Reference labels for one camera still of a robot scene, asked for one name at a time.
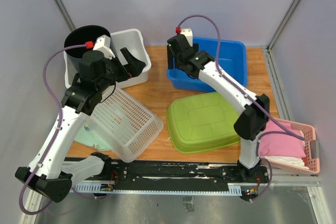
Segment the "blue plastic tub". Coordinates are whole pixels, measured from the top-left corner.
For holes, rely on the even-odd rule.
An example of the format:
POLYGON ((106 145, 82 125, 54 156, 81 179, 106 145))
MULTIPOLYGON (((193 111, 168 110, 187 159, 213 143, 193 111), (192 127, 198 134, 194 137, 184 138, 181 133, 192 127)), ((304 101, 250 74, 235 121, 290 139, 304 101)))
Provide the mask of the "blue plastic tub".
MULTIPOLYGON (((200 50, 205 50, 213 57, 216 54, 217 39, 194 37, 200 50)), ((222 40, 219 52, 219 65, 242 86, 248 84, 246 47, 240 41, 222 40)), ((192 79, 178 69, 167 69, 167 78, 176 89, 199 92, 213 92, 214 89, 198 79, 192 79)))

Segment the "white perforated basket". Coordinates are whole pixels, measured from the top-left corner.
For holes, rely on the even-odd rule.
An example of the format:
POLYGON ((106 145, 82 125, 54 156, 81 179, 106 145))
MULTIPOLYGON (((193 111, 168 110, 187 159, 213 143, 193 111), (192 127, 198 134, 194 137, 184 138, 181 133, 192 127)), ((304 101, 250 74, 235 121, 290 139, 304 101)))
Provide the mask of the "white perforated basket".
POLYGON ((156 114, 119 88, 95 107, 86 123, 86 128, 126 163, 140 156, 163 127, 156 114))

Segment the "green plastic tub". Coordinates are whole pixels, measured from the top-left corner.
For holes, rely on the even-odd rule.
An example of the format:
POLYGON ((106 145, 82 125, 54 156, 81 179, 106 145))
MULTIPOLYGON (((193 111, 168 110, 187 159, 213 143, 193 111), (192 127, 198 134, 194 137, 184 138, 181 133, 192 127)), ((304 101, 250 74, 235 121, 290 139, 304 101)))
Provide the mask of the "green plastic tub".
POLYGON ((166 111, 171 142, 183 154, 238 144, 240 137, 234 130, 238 117, 233 106, 217 92, 177 99, 166 111))

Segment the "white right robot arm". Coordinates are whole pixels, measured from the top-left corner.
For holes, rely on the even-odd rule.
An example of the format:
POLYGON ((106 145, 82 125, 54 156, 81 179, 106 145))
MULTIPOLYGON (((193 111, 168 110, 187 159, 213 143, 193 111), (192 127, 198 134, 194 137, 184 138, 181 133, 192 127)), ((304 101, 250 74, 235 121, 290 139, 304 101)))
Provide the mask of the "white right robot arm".
POLYGON ((238 113, 234 124, 234 130, 240 137, 237 173, 242 181, 250 182, 256 177, 260 166, 257 138, 268 122, 269 98, 245 89, 220 68, 209 53, 191 46, 185 35, 178 34, 168 39, 167 49, 167 57, 173 66, 211 86, 238 113))

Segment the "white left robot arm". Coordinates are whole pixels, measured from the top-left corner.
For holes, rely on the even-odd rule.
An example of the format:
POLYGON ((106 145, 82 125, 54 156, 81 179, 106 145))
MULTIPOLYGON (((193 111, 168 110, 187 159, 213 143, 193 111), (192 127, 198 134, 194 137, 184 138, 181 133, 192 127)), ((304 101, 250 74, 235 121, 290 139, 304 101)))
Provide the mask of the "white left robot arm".
POLYGON ((65 168, 62 164, 82 125, 101 102, 102 94, 118 81, 138 77, 146 64, 121 48, 127 61, 123 65, 117 57, 107 57, 110 49, 94 50, 93 44, 74 45, 63 49, 82 50, 79 71, 61 101, 54 98, 58 117, 54 132, 49 133, 42 148, 27 167, 19 167, 15 177, 31 190, 52 202, 60 202, 73 185, 91 177, 102 180, 112 176, 111 158, 99 152, 65 168))

